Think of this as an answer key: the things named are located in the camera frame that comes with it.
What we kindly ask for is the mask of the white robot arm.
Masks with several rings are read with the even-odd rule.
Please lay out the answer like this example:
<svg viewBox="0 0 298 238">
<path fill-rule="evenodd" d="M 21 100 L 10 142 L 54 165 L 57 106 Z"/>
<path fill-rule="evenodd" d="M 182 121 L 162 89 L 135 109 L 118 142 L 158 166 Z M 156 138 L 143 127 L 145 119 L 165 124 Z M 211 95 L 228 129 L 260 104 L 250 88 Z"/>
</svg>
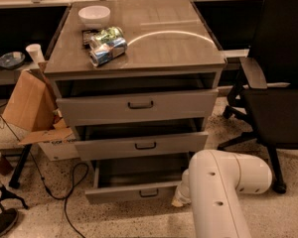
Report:
<svg viewBox="0 0 298 238">
<path fill-rule="evenodd" d="M 196 238 L 251 238 L 238 196 L 264 193 L 271 183 L 270 167 L 259 157 L 202 150 L 183 172 L 172 204 L 192 206 Z"/>
</svg>

